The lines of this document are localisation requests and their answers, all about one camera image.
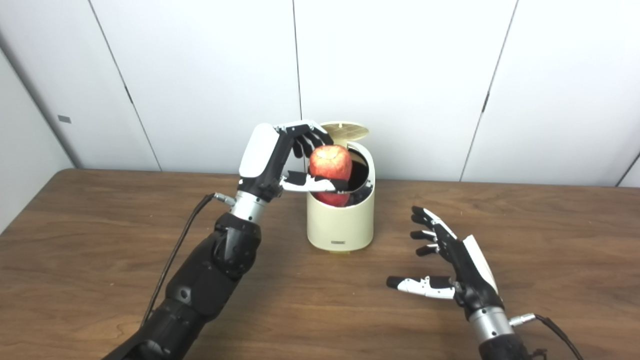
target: black cable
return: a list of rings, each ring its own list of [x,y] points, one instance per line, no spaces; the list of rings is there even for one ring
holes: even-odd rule
[[[200,212],[200,210],[202,210],[202,208],[204,208],[204,206],[207,203],[209,203],[211,199],[213,199],[214,195],[215,194],[205,195],[205,197],[202,198],[200,203],[196,205],[196,207],[193,209],[193,212],[191,212],[191,216],[189,216],[189,220],[187,220],[187,223],[184,225],[182,234],[178,238],[178,241],[175,243],[175,246],[173,247],[173,250],[171,251],[169,258],[166,260],[166,264],[164,264],[164,269],[160,273],[160,279],[158,279],[158,283],[156,284],[156,289],[154,290],[154,294],[151,295],[151,300],[149,300],[149,305],[147,306],[145,315],[142,317],[142,322],[140,323],[141,328],[142,328],[142,325],[145,324],[145,322],[149,319],[149,316],[151,315],[151,310],[154,308],[154,304],[156,303],[156,299],[158,298],[158,293],[160,293],[160,289],[162,288],[162,285],[164,283],[164,278],[166,277],[166,273],[169,271],[169,268],[171,267],[171,263],[173,263],[173,259],[175,259],[175,255],[178,253],[178,250],[180,249],[180,246],[182,245],[182,242],[184,241],[185,236],[189,232],[189,228],[191,227],[191,223],[193,222],[193,219],[195,219],[196,215]]]
[[[567,344],[567,346],[571,349],[571,351],[573,352],[573,354],[578,360],[584,360],[582,358],[582,355],[580,355],[580,352],[578,351],[578,349],[571,342],[571,340],[569,340],[569,337],[558,327],[558,325],[556,325],[556,323],[551,321],[550,318],[545,318],[544,316],[540,316],[538,314],[534,314],[534,316],[536,317],[536,319],[540,320],[540,322],[545,324],[549,329],[551,329],[551,331],[553,331],[556,335],[558,335],[558,337],[561,338]]]

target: cream trash can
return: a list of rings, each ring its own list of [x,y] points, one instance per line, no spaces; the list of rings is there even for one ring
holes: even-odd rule
[[[369,130],[354,122],[325,122],[333,142],[349,151],[353,169],[349,178],[349,202],[344,208],[324,204],[307,193],[307,236],[313,246],[331,252],[362,249],[373,239],[373,202],[376,171],[371,153],[355,140]]]

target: red apple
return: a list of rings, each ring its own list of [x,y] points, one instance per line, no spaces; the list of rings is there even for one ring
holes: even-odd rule
[[[309,158],[309,174],[311,176],[349,180],[352,166],[349,151],[340,145],[316,147]],[[314,196],[327,205],[339,208],[345,206],[349,200],[347,193],[321,192],[314,193]]]

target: table surface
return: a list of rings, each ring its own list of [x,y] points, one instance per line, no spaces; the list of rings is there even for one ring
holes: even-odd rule
[[[193,206],[205,193],[235,194],[237,179],[54,176],[0,236],[0,359],[106,355],[138,328]],[[452,273],[414,255],[414,204],[475,235],[509,316],[551,317],[585,359],[640,357],[640,189],[381,180],[374,240],[351,254],[309,244],[304,194],[274,200],[255,266],[187,359],[478,359],[454,302],[385,286],[388,275]],[[200,213],[176,264],[227,210],[211,202]],[[530,350],[573,358],[540,323],[518,332]]]

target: white panel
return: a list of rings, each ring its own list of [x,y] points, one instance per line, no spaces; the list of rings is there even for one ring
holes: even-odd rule
[[[626,176],[620,182],[620,186],[640,188],[640,160],[636,160],[634,166],[627,172]]]
[[[0,1],[0,45],[79,166],[158,170],[88,1]]]
[[[366,125],[378,177],[457,181],[514,5],[296,0],[303,117]]]
[[[163,170],[237,173],[257,124],[300,119],[291,0],[93,5]]]
[[[615,185],[640,152],[640,3],[521,0],[464,181]]]
[[[72,167],[0,51],[0,233],[58,171]]]

